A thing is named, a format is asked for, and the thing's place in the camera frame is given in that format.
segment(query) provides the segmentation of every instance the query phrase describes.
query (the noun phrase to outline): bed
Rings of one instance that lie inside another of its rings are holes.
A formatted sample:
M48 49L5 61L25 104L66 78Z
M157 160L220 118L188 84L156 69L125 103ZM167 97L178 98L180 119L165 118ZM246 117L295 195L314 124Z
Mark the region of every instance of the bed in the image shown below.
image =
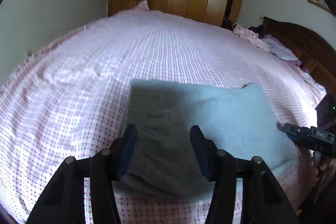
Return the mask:
M302 29L292 40L281 24L265 19L270 33L281 35L278 38L284 43L286 39L288 47L291 42L302 49L297 42L311 31ZM317 34L315 39L321 41ZM303 48L300 58L304 56ZM335 75L320 55L313 58L323 64L326 75ZM131 79L220 88L259 82L281 123L313 126L315 107L325 91L301 72L229 30L149 11L143 3L76 29L25 60L1 87L1 205L24 223L65 157L87 158L109 147L127 108ZM327 90L336 87L320 83ZM294 207L306 193L309 159L298 149L297 156L298 165L277 177ZM88 180L84 192L86 221L92 223ZM115 197L122 223L203 223L210 205L210 200L160 203ZM237 193L234 223L240 221L241 204Z

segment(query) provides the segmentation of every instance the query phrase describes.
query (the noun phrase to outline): striped fabric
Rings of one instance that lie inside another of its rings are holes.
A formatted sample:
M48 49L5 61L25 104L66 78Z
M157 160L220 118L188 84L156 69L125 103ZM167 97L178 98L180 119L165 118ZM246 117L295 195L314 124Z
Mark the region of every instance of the striped fabric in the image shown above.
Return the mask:
M65 157L87 158L110 146L131 79L220 88L259 82L280 122L301 126L316 124L314 107L324 95L299 70L228 30L142 10L91 23L30 57L2 87L0 202L18 223ZM302 201L303 175L296 167L278 178L294 206ZM84 190L86 220L93 223L88 180ZM116 201L122 223L204 223L210 203L120 195ZM234 223L240 214L237 194Z

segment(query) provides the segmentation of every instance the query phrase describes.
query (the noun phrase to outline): pink and white bed sheet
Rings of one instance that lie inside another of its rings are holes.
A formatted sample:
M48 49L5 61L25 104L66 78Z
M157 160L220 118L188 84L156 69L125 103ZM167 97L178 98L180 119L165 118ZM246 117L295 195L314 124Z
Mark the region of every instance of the pink and white bed sheet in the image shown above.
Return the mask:
M65 157L110 146L131 79L220 88L259 82L279 121L300 126L316 124L324 96L298 70L222 28L137 9L91 23L26 60L0 92L0 202L19 223ZM278 178L294 206L304 195L299 170ZM116 202L122 223L203 223L210 204L120 195ZM88 180L85 213L92 223ZM240 213L237 194L235 223Z

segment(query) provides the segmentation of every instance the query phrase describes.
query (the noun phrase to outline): crumpled pink cloth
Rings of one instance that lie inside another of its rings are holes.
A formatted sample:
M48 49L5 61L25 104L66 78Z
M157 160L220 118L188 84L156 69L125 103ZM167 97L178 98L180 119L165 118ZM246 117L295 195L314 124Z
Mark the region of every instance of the crumpled pink cloth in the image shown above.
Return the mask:
M251 42L253 45L262 49L263 51L265 52L270 51L271 46L265 43L264 41L260 40L258 34L254 33L253 31L237 24L232 32L235 35L239 36L241 39Z

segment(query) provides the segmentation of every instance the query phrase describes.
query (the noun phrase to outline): checkered bedspread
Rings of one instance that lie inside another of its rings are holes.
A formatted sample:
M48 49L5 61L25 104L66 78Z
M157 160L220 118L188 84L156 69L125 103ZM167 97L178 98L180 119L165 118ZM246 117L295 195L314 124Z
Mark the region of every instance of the checkered bedspread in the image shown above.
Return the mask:
M263 86L280 122L316 124L324 96L300 70L222 28L159 11L128 10L60 37L30 57L0 90L0 202L24 223L65 157L109 147L131 79L241 88ZM307 158L300 155L300 163ZM278 178L294 206L298 166ZM89 181L85 213L92 223ZM122 223L204 223L210 201L159 203L116 195ZM237 194L234 223L239 223Z

